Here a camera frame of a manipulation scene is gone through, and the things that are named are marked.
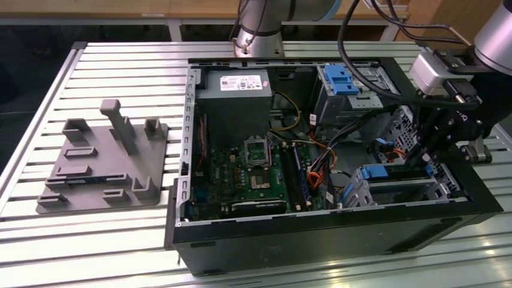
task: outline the white label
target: white label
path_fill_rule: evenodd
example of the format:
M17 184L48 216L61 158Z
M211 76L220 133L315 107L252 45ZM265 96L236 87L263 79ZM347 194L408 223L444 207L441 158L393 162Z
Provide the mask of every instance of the white label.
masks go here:
M325 193L325 199L327 199L327 201L329 201L332 204L335 203L335 197L333 197L333 195L332 195L329 192Z
M317 116L315 114L309 114L309 124L311 125L317 124Z
M263 90L259 75L223 76L221 91Z
M141 14L143 17L164 17L165 14L160 14L160 13L143 13Z

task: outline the yellow wire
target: yellow wire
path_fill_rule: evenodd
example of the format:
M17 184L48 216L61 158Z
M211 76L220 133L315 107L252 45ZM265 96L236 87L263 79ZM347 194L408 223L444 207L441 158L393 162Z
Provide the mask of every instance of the yellow wire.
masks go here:
M276 91L276 93L277 93L280 96L283 96L283 97L287 98L287 100L288 100L289 103L293 105L293 107L295 107L295 109L296 109L296 111L297 111L297 120L295 121L295 123L293 123L291 126L288 126L288 127L283 127L283 128L271 128L271 129L269 129L269 131L279 132L279 131L287 131L287 130L292 129L295 126L299 125L299 122L300 122L300 120L301 120L301 113L303 113L303 112L300 111L297 104L293 102L293 100L288 97L287 94L284 94L283 92L279 92L279 91ZM315 141L315 139L312 139L311 137L309 137L309 140L311 140L311 141L305 141L305 140L293 140L292 142L316 143L321 148L327 148L327 146L325 146L324 144L321 144L320 142ZM333 163L332 163L331 166L329 166L331 169L332 169L332 168L335 167L335 164L336 164L336 161L337 161L337 157L336 157L336 153L335 153L332 150L331 150L331 154L332 154L332 156L333 156Z
M288 97L287 94L284 94L283 92L279 92L279 91L276 91L276 93L277 93L280 96L285 97L287 100L289 101L289 103L293 105L293 107L295 107L295 109L296 109L296 111L297 111L297 120L296 120L295 123L293 123L291 126L288 126L288 127L283 127L283 128L271 128L269 130L271 130L271 131L287 131L287 130L292 129L295 126L299 125L299 122L301 121L301 111L300 111L300 109L299 109L299 106L296 105L296 103L295 103L293 100Z
M313 138L309 137L309 140L313 141L321 148L327 148L327 146L324 144L321 144L320 142L317 142ZM337 156L336 156L336 153L335 153L335 151L332 149L331 149L329 152L331 152L331 154L333 156L333 163L331 164L329 168L333 169L336 161L337 161Z

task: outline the aluminum extrusion table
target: aluminum extrusion table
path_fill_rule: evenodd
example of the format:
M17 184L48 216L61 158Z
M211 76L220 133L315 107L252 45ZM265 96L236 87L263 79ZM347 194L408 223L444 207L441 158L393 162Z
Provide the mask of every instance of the aluminum extrusion table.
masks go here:
M352 42L347 50L351 56L395 57L407 71L420 48L412 43ZM339 53L332 42L287 42L285 55L336 57ZM176 251L161 248L168 191L151 208L67 216L36 213L36 198L65 139L64 121L83 117L89 125L107 124L97 110L105 98L120 99L121 113L133 124L157 116L169 125L163 186L172 185L187 59L225 57L233 57L229 43L89 43L71 51L0 177L0 287L509 285L512 141L500 127L485 140L495 162L475 169L505 212L413 253L195 278Z

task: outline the black connector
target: black connector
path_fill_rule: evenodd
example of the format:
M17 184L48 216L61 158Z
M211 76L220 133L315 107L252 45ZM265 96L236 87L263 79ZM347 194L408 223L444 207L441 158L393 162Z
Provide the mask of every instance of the black connector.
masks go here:
M477 91L465 79L449 79L443 83L443 87L451 98L461 97L467 103L477 103Z

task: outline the red wire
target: red wire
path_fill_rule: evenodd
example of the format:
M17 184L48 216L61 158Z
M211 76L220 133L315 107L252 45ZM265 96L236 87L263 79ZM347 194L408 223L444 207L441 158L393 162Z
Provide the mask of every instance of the red wire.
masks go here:
M197 173L199 168L201 167L203 159L205 157L205 140L203 136L203 129L204 129L204 124L203 124L203 117L199 120L199 132L201 134L201 158L199 159L197 167L195 169L195 172Z

